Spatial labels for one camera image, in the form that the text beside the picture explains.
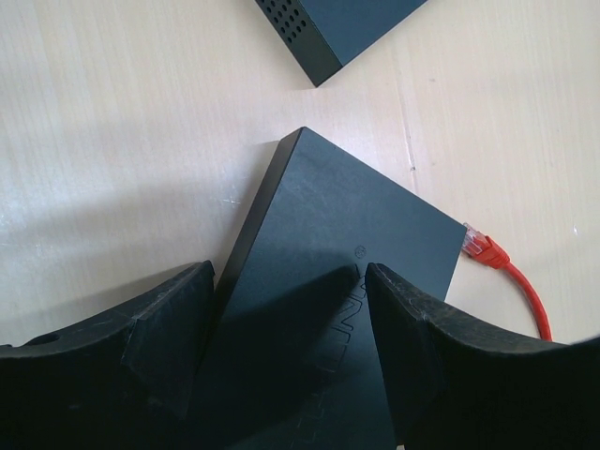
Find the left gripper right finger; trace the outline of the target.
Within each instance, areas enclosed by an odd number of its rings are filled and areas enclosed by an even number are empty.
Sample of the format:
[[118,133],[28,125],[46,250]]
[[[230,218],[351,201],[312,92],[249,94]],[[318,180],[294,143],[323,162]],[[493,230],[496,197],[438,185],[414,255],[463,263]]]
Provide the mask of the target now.
[[599,341],[502,329],[388,267],[367,300],[397,443],[407,449],[595,449]]

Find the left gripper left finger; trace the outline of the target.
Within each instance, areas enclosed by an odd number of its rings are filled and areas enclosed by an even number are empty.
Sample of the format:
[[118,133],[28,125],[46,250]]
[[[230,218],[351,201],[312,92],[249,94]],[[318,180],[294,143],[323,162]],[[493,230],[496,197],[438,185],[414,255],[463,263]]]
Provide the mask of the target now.
[[1,348],[5,449],[173,449],[214,305],[197,262],[71,326]]

